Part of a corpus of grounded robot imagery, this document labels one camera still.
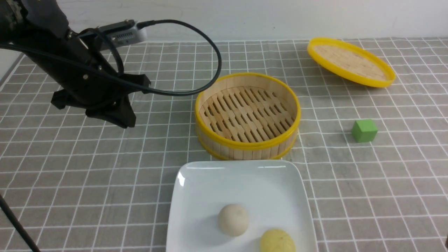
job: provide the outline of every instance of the screw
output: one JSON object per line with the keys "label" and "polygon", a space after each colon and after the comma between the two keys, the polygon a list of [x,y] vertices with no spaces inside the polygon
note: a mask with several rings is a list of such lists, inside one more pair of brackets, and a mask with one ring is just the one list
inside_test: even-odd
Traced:
{"label": "screw", "polygon": [[68,39],[71,39],[73,37],[73,31],[69,31],[69,34],[67,35]]}

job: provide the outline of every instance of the black tripod leg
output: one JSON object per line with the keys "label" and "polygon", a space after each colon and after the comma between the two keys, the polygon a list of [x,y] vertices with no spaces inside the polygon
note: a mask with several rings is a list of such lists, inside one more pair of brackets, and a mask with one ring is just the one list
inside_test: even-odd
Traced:
{"label": "black tripod leg", "polygon": [[23,238],[23,240],[26,242],[26,244],[30,247],[31,251],[32,252],[40,252],[39,248],[34,243],[33,239],[23,228],[22,224],[20,224],[19,220],[16,218],[14,213],[11,211],[11,208],[9,208],[8,204],[6,204],[6,201],[3,199],[1,194],[0,194],[0,207],[3,210],[3,212],[5,213],[8,220],[11,222],[11,224],[16,228],[17,232],[20,234],[20,236]]}

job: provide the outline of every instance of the green cube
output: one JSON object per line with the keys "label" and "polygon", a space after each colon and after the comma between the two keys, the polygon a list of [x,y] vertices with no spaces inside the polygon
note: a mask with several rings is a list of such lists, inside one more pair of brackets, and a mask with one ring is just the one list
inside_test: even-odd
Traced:
{"label": "green cube", "polygon": [[352,134],[358,143],[370,142],[372,141],[378,128],[372,119],[356,120],[352,128]]}

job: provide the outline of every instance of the square plate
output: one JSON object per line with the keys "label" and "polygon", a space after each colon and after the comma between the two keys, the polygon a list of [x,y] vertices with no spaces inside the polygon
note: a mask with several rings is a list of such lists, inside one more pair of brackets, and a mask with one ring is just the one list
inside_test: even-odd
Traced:
{"label": "square plate", "polygon": [[[218,228],[218,213],[241,204],[249,228],[231,238]],[[317,252],[310,206],[296,166],[282,160],[205,161],[177,174],[168,221],[167,252],[259,252],[271,228],[285,230],[296,250]]]}

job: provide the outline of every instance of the yellow rim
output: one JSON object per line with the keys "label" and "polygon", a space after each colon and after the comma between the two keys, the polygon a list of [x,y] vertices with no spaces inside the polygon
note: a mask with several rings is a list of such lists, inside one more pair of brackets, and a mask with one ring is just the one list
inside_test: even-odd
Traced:
{"label": "yellow rim", "polygon": [[[294,146],[294,143],[296,142],[296,139],[297,139],[297,137],[298,137],[298,135],[296,135],[295,137],[294,137],[294,139],[293,139],[293,142],[282,152],[282,153],[280,153],[280,154],[278,154],[277,156],[275,156],[275,157],[273,157],[273,158],[271,158],[271,159],[280,159],[280,158],[282,158],[284,155],[286,155],[286,153],[288,153],[290,150],[291,150],[291,148]],[[218,158],[218,159],[221,159],[221,160],[229,160],[228,158],[226,158],[226,157],[224,157],[224,156],[221,156],[220,154],[218,154],[218,153],[216,153],[216,152],[214,152],[212,149],[210,149],[207,145],[205,145],[203,142],[202,142],[202,140],[201,140],[201,138],[200,137],[198,137],[198,139],[199,139],[199,143],[201,143],[201,145],[202,145],[202,147],[208,152],[208,153],[210,153],[210,155],[212,155],[212,156],[214,156],[214,157],[216,157],[216,158]]]}
{"label": "yellow rim", "polygon": [[[314,50],[314,47],[317,45],[338,46],[340,48],[355,52],[355,53],[363,56],[364,58],[368,59],[372,63],[374,63],[377,67],[379,67],[386,74],[387,80],[381,81],[381,80],[366,78],[361,75],[347,71],[343,68],[340,68],[340,67],[336,66],[335,64],[327,61],[325,58],[321,57]],[[353,82],[356,82],[356,83],[359,83],[362,85],[366,85],[366,86],[370,86],[370,87],[388,87],[395,80],[395,72],[388,64],[386,64],[384,61],[379,59],[373,53],[370,53],[370,52],[368,52],[362,48],[359,48],[355,45],[352,45],[350,43],[336,40],[336,39],[329,39],[329,38],[314,38],[308,44],[307,50],[308,50],[308,53],[311,56],[311,58],[313,58],[323,68],[325,68],[328,71],[333,72],[345,79],[351,80]]]}
{"label": "yellow rim", "polygon": [[253,75],[253,76],[260,76],[260,77],[268,78],[272,81],[277,82],[278,84],[282,85],[284,88],[286,88],[288,90],[288,92],[294,97],[294,100],[295,100],[296,106],[297,106],[296,119],[294,120],[294,123],[291,125],[291,127],[287,131],[285,131],[283,134],[281,134],[273,139],[258,142],[258,143],[241,143],[241,142],[229,140],[229,139],[219,136],[215,132],[211,131],[209,128],[207,128],[205,123],[201,120],[201,117],[199,115],[198,106],[199,106],[199,99],[203,95],[203,92],[201,92],[198,95],[198,97],[196,98],[196,103],[194,105],[194,116],[196,117],[196,124],[199,125],[199,128],[201,129],[201,131],[203,133],[205,133],[208,137],[210,137],[213,141],[215,141],[219,144],[222,144],[224,146],[230,147],[230,148],[237,148],[240,150],[258,150],[258,149],[270,148],[272,146],[275,146],[275,145],[278,145],[278,144],[284,142],[299,127],[300,104],[299,104],[299,100],[297,99],[296,94],[290,87],[288,87],[285,83],[281,82],[280,80],[273,78],[271,76],[267,76],[265,74],[258,74],[258,73],[229,74],[229,75],[226,75],[226,76],[223,76],[223,77],[217,79],[216,83],[218,83],[219,81],[226,79],[226,78],[235,77],[235,76],[243,76],[243,75]]}

